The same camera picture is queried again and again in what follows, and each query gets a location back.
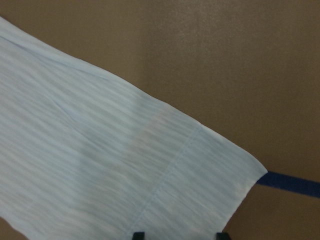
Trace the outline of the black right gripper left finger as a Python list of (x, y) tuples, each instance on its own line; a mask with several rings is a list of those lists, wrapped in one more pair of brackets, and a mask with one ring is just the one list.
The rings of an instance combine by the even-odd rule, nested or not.
[(145, 232), (134, 232), (132, 235), (132, 240), (144, 240)]

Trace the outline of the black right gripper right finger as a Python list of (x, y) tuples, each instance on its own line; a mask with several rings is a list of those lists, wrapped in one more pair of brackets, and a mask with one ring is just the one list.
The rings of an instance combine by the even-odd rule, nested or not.
[(231, 240), (231, 237), (227, 232), (217, 232), (216, 240)]

